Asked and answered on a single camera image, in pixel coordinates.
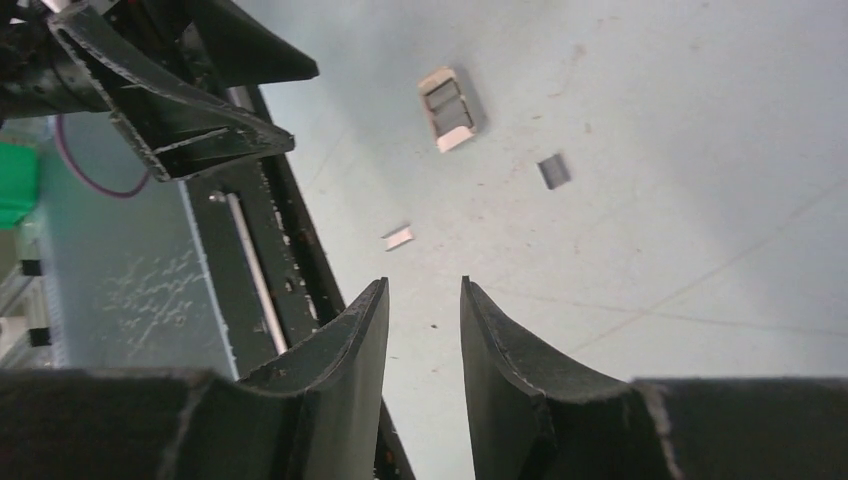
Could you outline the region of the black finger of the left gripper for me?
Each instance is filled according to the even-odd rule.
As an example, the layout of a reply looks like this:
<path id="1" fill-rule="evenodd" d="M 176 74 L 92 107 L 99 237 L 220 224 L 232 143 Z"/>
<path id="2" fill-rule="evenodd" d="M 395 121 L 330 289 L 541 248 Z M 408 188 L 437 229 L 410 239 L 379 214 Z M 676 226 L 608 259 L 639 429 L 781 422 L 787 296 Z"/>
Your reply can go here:
<path id="1" fill-rule="evenodd" d="M 314 59 L 232 1 L 187 1 L 185 8 L 226 87 L 306 81 L 320 74 Z"/>

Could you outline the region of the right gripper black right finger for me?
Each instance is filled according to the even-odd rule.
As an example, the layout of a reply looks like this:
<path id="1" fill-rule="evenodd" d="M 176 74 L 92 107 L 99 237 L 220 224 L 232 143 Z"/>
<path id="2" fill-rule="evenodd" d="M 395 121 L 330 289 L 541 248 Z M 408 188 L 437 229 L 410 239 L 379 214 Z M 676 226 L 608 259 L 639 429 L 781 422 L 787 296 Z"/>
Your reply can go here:
<path id="1" fill-rule="evenodd" d="M 558 351 L 464 278 L 479 479 L 843 479 L 843 378 L 624 382 Z"/>

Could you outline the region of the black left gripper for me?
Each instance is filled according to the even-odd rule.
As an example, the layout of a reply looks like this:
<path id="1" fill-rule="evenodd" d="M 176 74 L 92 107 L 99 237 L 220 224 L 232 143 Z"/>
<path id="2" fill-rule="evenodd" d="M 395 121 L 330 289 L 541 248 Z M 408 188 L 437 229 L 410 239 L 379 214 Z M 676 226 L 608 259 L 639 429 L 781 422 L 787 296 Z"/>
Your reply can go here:
<path id="1" fill-rule="evenodd" d="M 1 119 L 108 112 L 162 182 L 293 150 L 291 133 L 228 98 L 250 85 L 218 78 L 186 2 L 78 1 L 54 14 L 48 1 L 3 1 Z"/>

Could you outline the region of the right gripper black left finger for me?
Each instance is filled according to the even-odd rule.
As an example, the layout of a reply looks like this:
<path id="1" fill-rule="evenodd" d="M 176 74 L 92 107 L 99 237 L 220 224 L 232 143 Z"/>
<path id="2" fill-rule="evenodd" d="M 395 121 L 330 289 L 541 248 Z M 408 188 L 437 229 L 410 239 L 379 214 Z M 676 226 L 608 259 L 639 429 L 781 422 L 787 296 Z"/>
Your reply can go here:
<path id="1" fill-rule="evenodd" d="M 389 283 L 239 381 L 211 370 L 1 374 L 5 479 L 369 479 Z"/>

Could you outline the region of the metal staple strip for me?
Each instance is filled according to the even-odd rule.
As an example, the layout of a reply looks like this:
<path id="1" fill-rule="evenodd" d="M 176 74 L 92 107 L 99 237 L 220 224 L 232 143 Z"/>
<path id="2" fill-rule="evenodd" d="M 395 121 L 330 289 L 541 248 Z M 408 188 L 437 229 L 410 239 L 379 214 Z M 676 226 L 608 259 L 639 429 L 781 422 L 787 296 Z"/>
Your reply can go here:
<path id="1" fill-rule="evenodd" d="M 570 171 L 561 153 L 538 162 L 537 168 L 548 190 L 555 190 L 571 181 Z"/>
<path id="2" fill-rule="evenodd" d="M 415 239 L 414 232 L 409 224 L 398 227 L 381 237 L 385 243 L 385 251 L 391 252 Z"/>

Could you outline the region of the staple box tray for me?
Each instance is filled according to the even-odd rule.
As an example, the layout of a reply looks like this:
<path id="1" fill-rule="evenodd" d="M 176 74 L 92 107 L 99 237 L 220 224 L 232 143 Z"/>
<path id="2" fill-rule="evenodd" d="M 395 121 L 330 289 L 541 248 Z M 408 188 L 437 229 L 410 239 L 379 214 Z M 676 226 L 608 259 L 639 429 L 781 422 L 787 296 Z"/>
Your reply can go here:
<path id="1" fill-rule="evenodd" d="M 418 82 L 417 93 L 440 153 L 447 153 L 476 135 L 477 123 L 454 69 L 435 69 Z"/>

